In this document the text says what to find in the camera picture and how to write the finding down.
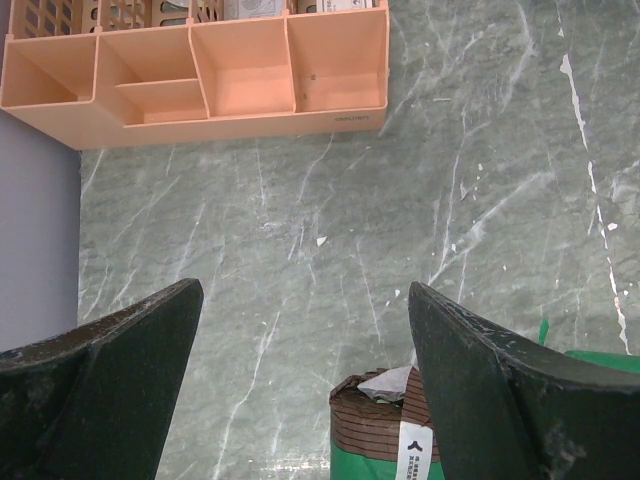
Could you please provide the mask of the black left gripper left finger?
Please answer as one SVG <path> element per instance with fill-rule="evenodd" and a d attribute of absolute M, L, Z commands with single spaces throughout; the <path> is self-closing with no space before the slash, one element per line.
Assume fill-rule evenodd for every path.
<path fill-rule="evenodd" d="M 183 279 L 2 352 L 2 478 L 154 478 L 203 298 L 199 280 Z"/>

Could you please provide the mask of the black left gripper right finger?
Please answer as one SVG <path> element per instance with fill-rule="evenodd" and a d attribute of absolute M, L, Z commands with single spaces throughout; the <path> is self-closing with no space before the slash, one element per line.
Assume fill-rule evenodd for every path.
<path fill-rule="evenodd" d="M 639 377 L 554 351 L 419 282 L 408 312 L 448 479 L 635 479 Z"/>

